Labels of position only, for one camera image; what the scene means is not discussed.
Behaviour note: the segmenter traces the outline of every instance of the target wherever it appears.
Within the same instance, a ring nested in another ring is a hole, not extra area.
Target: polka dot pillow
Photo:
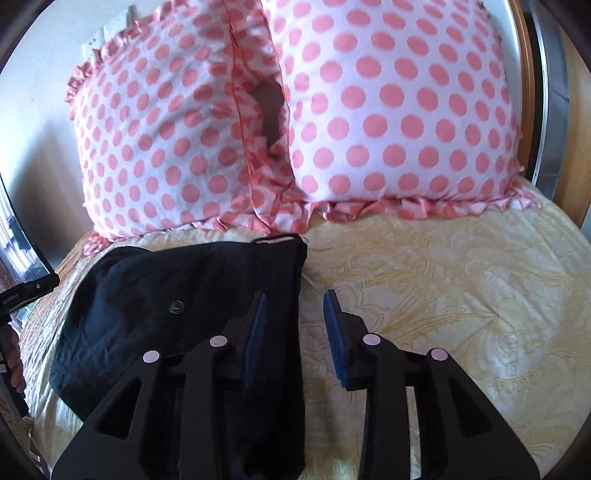
[[[87,252],[165,229],[269,232],[249,186],[267,150],[262,113],[247,94],[258,79],[243,60],[265,76],[268,52],[246,46],[266,35],[272,52],[254,6],[166,2],[76,69],[67,101],[97,232]]]
[[[474,0],[262,0],[298,187],[325,217],[531,203],[500,38]]]

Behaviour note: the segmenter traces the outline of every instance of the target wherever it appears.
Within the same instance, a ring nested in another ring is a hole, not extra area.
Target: black cloth
[[[275,386],[224,395],[230,464],[236,480],[295,479],[303,469],[304,449],[298,294],[305,260],[306,245],[297,235],[159,252],[116,248],[74,295],[50,384],[84,420],[146,351],[168,356],[192,350],[220,334],[229,319],[245,314],[255,292],[263,292],[264,348],[283,365],[283,376]],[[178,391],[159,391],[154,412],[159,419],[150,423],[178,419],[178,399]],[[174,437],[174,432],[175,427],[161,427],[158,435]],[[164,450],[172,456],[153,452],[148,463],[174,478],[175,447]]]

